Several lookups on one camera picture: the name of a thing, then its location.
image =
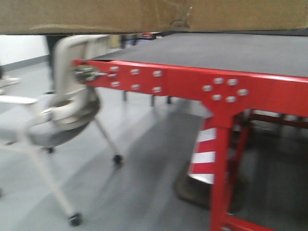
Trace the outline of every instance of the chair backrest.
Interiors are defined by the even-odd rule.
[[[85,87],[75,81],[72,61],[106,54],[109,50],[109,38],[109,35],[77,35],[66,37],[56,44],[53,69],[58,98]]]
[[[63,130],[89,123],[99,110],[95,90],[79,84],[72,71],[74,59],[90,59],[107,53],[109,35],[79,35],[60,40],[54,53],[55,96],[50,102],[53,122]]]

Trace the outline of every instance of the brown cardboard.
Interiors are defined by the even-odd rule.
[[[308,0],[0,0],[0,34],[299,29]]]

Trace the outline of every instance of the person's leg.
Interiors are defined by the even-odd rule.
[[[19,83],[20,78],[12,78],[8,74],[5,74],[3,68],[0,65],[0,88],[5,86],[13,85]],[[0,95],[4,94],[4,90],[0,89]]]
[[[53,89],[54,88],[54,73],[53,73],[54,47],[59,40],[67,36],[68,35],[46,35],[47,47],[49,51],[48,64],[51,70],[50,79],[51,79],[51,90],[52,91],[54,90]]]

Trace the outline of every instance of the white chair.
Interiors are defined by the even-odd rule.
[[[54,56],[55,94],[44,95],[39,99],[0,96],[2,103],[22,105],[1,114],[0,140],[7,143],[0,148],[17,149],[29,154],[72,226],[81,224],[81,214],[71,205],[39,155],[42,148],[52,151],[55,146],[78,135],[89,122],[95,121],[115,154],[114,161],[117,164],[121,162],[117,147],[95,118],[100,109],[95,89],[78,84],[71,67],[73,59],[89,59],[106,53],[108,39],[108,35],[80,35],[58,42]],[[12,145],[19,141],[23,144],[21,149]]]

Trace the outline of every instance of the metal bracket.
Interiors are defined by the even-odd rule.
[[[73,69],[74,76],[77,82],[84,83],[96,80],[99,76],[108,75],[108,73],[98,71],[94,66],[78,65]]]

